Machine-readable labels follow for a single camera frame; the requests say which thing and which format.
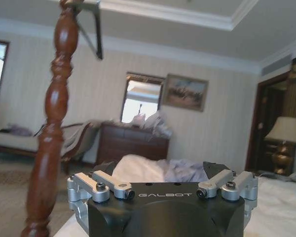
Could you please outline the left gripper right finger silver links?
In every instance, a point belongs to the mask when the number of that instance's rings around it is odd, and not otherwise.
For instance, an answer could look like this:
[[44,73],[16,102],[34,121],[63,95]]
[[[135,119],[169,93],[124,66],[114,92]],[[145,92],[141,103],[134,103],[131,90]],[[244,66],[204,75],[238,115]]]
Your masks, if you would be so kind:
[[255,201],[258,198],[258,178],[248,171],[237,175],[223,164],[203,162],[203,168],[209,180],[198,183],[198,197],[214,198],[218,190],[227,201],[240,198]]

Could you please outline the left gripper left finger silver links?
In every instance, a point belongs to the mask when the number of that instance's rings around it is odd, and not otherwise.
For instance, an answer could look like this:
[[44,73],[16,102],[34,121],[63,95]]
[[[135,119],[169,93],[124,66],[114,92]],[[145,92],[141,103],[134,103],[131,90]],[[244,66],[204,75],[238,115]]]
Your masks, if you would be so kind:
[[95,202],[105,202],[113,194],[115,198],[131,200],[135,196],[132,185],[112,176],[116,162],[103,163],[91,172],[75,173],[67,179],[69,202],[92,198]]

